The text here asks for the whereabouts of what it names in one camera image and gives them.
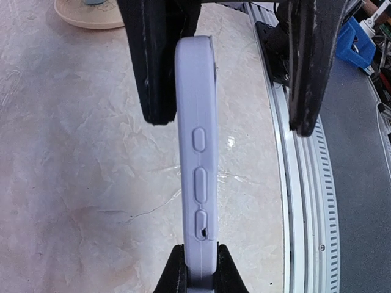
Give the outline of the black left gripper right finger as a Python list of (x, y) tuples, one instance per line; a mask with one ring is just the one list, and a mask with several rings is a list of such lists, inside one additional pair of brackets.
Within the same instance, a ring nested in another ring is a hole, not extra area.
[(249, 293), (224, 244), (217, 245), (217, 267), (213, 278), (216, 293)]

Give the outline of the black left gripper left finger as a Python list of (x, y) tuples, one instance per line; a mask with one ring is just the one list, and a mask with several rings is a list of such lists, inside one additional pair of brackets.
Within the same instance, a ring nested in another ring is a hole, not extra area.
[(188, 272), (183, 245), (175, 245), (155, 287), (155, 293), (187, 293)]

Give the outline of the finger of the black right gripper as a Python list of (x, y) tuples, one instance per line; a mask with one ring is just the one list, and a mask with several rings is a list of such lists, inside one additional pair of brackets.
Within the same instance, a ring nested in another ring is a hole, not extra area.
[(289, 125), (312, 135), (334, 60), (348, 1), (288, 1), (290, 49)]
[(194, 36), (201, 5), (201, 1), (118, 1), (147, 123), (166, 125), (175, 119), (175, 47), (181, 38)]

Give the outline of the lavender phone case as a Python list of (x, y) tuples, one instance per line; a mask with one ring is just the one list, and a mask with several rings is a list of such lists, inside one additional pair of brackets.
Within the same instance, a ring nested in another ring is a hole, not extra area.
[(177, 43), (175, 87), (188, 292), (214, 292), (219, 152), (211, 37), (185, 37)]

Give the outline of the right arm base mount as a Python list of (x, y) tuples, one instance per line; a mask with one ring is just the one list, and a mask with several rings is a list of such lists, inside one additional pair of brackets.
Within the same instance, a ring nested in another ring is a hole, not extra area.
[(289, 37), (284, 27), (280, 24), (272, 27), (262, 21), (257, 21), (255, 27), (269, 78), (274, 82), (289, 86)]

